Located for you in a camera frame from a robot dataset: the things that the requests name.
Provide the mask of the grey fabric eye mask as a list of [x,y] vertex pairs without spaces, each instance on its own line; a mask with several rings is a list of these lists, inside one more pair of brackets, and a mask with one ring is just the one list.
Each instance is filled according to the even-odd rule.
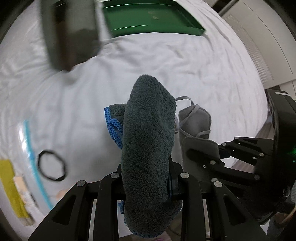
[[211,128],[211,116],[188,96],[177,97],[175,101],[189,100],[190,105],[179,111],[179,116],[175,116],[175,133],[180,133],[185,137],[203,138],[208,140]]

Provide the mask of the dark teal microfiber towel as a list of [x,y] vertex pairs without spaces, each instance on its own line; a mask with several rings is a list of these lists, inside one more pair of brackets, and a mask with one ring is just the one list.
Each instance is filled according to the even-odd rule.
[[139,237],[161,235],[182,208],[168,186],[175,112],[175,99],[150,75],[137,79],[126,103],[104,109],[108,132],[121,149],[126,194],[121,211]]

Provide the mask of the yellow cloth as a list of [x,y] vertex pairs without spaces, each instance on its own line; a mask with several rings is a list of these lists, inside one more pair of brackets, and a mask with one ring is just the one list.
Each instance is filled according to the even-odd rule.
[[1,160],[0,163],[1,182],[14,213],[18,218],[29,218],[30,216],[13,180],[15,173],[11,161]]

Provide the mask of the blue and white packet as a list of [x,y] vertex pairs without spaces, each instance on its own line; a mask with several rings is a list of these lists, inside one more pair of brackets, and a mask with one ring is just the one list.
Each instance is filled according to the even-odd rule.
[[37,157],[32,148],[29,121],[23,120],[17,125],[17,136],[20,146],[20,164],[23,168],[25,182],[33,196],[37,206],[42,212],[48,212],[53,208],[48,194],[40,178],[37,168]]

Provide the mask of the white bed sheet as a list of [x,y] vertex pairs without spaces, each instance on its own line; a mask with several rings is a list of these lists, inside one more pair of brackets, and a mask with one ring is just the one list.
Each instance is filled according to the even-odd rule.
[[104,108],[126,103],[134,86],[152,81],[177,98],[188,96],[212,118],[210,139],[254,137],[267,118],[259,73],[234,30],[203,1],[180,1],[205,27],[203,36],[147,33],[103,40],[99,52],[70,72],[52,68],[39,1],[13,23],[1,43],[1,158],[10,160],[36,201],[32,225],[16,217],[4,192],[1,209],[27,240],[48,213],[19,138],[28,123],[35,154],[52,150],[67,167],[61,182],[42,180],[52,204],[78,180],[113,172],[121,150],[111,139]]

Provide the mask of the white wardrobe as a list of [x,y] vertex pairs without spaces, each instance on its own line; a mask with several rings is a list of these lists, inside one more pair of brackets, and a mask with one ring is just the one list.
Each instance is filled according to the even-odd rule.
[[295,80],[295,38],[265,1],[231,1],[219,15],[247,48],[264,88]]

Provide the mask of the green rectangular tray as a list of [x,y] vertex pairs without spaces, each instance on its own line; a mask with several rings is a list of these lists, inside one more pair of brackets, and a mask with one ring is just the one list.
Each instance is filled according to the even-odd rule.
[[176,1],[103,1],[112,37],[143,33],[204,34],[204,27]]

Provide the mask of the smoky transparent jar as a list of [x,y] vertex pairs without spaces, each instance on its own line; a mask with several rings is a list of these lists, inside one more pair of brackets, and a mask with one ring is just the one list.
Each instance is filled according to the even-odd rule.
[[52,67],[71,71],[100,47],[95,1],[40,1],[41,22]]

